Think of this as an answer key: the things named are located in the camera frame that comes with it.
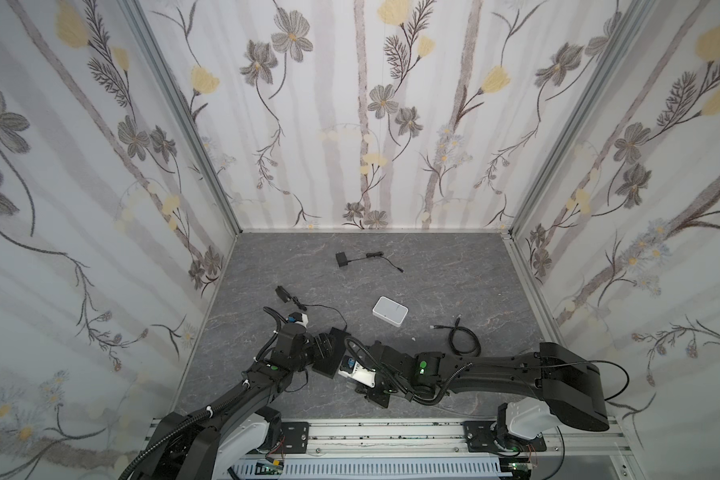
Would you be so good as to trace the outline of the black power adapter with cable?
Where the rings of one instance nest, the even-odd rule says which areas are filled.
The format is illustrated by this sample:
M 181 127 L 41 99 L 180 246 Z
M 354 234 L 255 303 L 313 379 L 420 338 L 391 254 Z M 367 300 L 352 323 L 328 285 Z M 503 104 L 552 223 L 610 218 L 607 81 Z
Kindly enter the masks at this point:
M 344 331 L 346 331 L 346 330 L 348 329 L 348 322 L 347 322 L 346 318 L 343 316 L 343 314 L 342 314 L 337 308 L 334 308 L 334 307 L 331 307 L 331 306 L 327 306 L 327 305 L 323 305 L 323 304 L 317 304 L 317 303 L 312 303 L 312 304 L 304 303 L 304 302 L 302 302 L 297 296 L 295 296 L 295 295 L 291 294 L 290 292 L 288 292 L 288 291 L 287 291 L 283 286 L 281 286 L 281 285 L 278 285 L 278 286 L 275 288 L 275 294 L 277 295 L 277 297 L 278 297 L 282 302 L 284 302 L 284 303 L 289 303 L 289 302 L 293 303 L 301 312 L 307 312 L 310 307 L 313 307 L 313 308 L 324 308 L 324 309 L 331 310 L 331 311 L 337 313 L 337 314 L 339 315 L 339 317 L 341 318 L 341 320 L 343 321 L 343 323 L 344 323 Z

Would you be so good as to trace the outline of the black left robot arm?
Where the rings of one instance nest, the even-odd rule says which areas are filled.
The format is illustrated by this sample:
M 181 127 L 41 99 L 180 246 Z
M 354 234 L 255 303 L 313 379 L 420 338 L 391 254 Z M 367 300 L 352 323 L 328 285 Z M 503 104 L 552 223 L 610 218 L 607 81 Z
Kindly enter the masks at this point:
M 347 334 L 346 328 L 333 328 L 312 335 L 302 322 L 268 306 L 263 311 L 275 320 L 275 329 L 241 382 L 188 415 L 166 415 L 122 479 L 211 479 L 222 442 L 284 393 L 295 373 L 331 359 Z

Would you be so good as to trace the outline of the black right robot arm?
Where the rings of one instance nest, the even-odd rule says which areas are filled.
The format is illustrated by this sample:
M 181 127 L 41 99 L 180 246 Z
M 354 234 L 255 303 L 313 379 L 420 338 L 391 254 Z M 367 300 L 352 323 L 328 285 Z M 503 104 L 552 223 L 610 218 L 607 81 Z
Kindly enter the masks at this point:
M 436 406 L 459 393 L 518 396 L 498 408 L 491 426 L 500 449 L 527 446 L 561 425 L 596 433 L 610 427 L 599 369 L 556 343 L 542 342 L 536 351 L 505 357 L 411 356 L 381 343 L 366 348 L 352 338 L 345 345 L 339 374 L 382 408 L 394 395 L 422 406 Z

